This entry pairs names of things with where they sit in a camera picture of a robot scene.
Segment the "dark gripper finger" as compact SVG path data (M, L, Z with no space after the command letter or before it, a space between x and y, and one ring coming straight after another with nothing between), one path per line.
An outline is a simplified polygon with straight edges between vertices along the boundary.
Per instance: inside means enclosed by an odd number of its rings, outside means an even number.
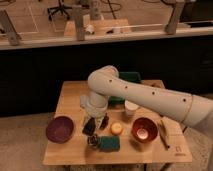
M101 123L101 126L100 126L100 130L104 130L106 127L107 127L107 125L108 125L108 122L109 122L109 117L108 117L108 115L106 114L105 116L104 116L104 119L102 120L102 123Z

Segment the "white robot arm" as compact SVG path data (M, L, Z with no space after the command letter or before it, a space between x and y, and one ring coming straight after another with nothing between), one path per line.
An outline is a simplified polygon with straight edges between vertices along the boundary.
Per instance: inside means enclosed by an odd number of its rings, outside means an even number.
M87 84L89 116L103 117L108 98L117 96L191 127L213 141L213 99L122 80L117 68L111 65L93 71Z

